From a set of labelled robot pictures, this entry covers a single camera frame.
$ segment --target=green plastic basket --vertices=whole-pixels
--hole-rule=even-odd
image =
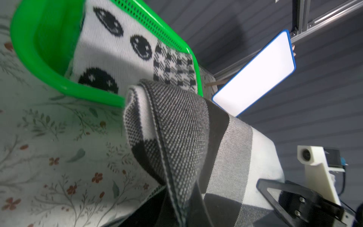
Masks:
[[[110,0],[171,48],[193,56],[198,94],[203,96],[198,62],[190,47],[141,0]],[[25,67],[61,93],[124,107],[118,95],[66,79],[80,34],[85,0],[23,0],[11,24],[14,49]]]

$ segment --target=buffalo check fabric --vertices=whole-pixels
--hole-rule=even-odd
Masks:
[[[178,87],[141,80],[127,99],[124,123],[132,152],[166,185],[179,226],[187,225],[194,185],[214,227],[247,226],[272,211],[256,189],[260,178],[284,182],[271,140]]]

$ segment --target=black polka dot pattern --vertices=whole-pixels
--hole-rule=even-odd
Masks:
[[[143,60],[151,59],[152,51],[149,42],[140,35],[134,35],[130,38],[130,43],[135,53]]]
[[[99,68],[90,68],[79,78],[78,83],[118,94],[114,78]]]
[[[122,37],[123,29],[121,24],[116,20],[115,16],[109,11],[97,7],[93,7],[93,11],[101,24],[114,36]]]

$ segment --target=white knit fabric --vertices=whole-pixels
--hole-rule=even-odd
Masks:
[[[87,0],[70,79],[126,96],[149,79],[197,92],[192,56],[170,49],[109,0]]]
[[[272,210],[272,206],[257,190],[256,184],[260,178],[277,180],[284,183],[284,172],[282,171],[274,143],[254,128],[252,128],[252,133],[251,161],[243,203]],[[279,194],[271,192],[271,195],[278,200]]]

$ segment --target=black cable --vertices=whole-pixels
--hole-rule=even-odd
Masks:
[[[342,186],[342,190],[340,191],[340,193],[338,193],[338,196],[341,196],[344,192],[345,189],[345,174],[347,172],[345,165],[343,166],[344,172],[343,172],[343,186]],[[348,207],[351,211],[353,211],[355,213],[355,210],[353,210],[350,206],[348,206],[348,204],[346,204],[345,202],[343,202],[341,199],[339,199],[346,207]]]
[[[344,192],[344,189],[345,189],[345,174],[347,172],[346,168],[345,168],[345,165],[343,166],[343,169],[344,169],[344,172],[343,172],[343,187],[342,187],[342,190],[340,191],[340,193],[338,193],[338,196],[341,196]]]
[[[350,206],[348,206],[348,204],[346,204],[345,202],[343,202],[341,199],[339,199],[344,205],[346,205],[351,211],[353,211],[355,213],[355,210],[353,210]]]
[[[363,227],[363,203],[357,208],[357,213],[355,215],[354,227]]]

